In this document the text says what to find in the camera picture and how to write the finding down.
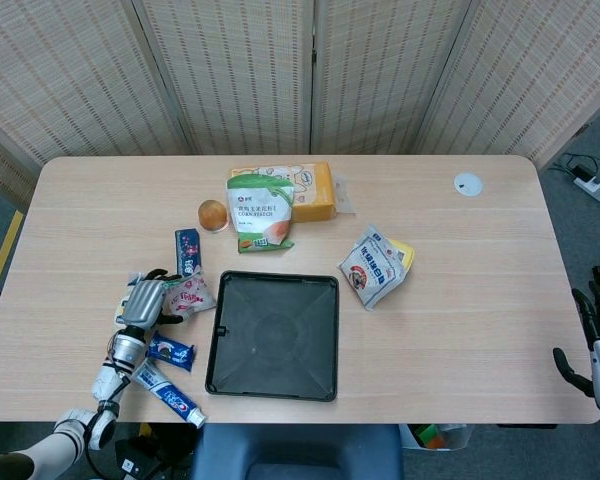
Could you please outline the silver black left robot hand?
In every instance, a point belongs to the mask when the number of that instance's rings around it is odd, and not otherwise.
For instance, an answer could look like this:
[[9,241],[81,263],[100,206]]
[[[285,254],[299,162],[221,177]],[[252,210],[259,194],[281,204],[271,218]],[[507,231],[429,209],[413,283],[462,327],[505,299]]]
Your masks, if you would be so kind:
[[144,331],[149,331],[156,325],[182,323],[184,317],[181,314],[163,311],[167,291],[181,279],[181,275],[170,274],[164,269],[133,274],[127,283],[126,293],[116,308],[114,322]]

